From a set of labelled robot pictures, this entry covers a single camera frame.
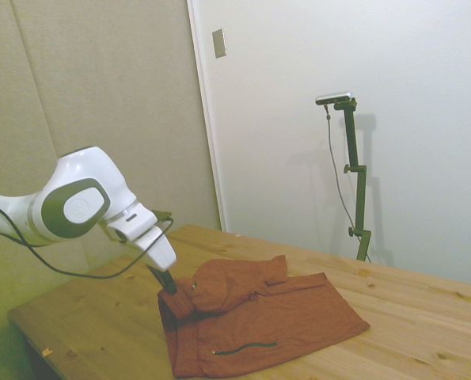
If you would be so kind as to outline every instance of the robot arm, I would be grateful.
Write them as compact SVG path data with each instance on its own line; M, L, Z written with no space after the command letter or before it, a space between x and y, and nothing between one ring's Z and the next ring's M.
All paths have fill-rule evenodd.
M156 215L137 200L114 162L95 146L61 157L41 192L0 196L0 211L31 246L79 238L100 223L111 240L146 251L144 261L152 268L166 271L177 260L156 226ZM1 212L0 234L24 244Z

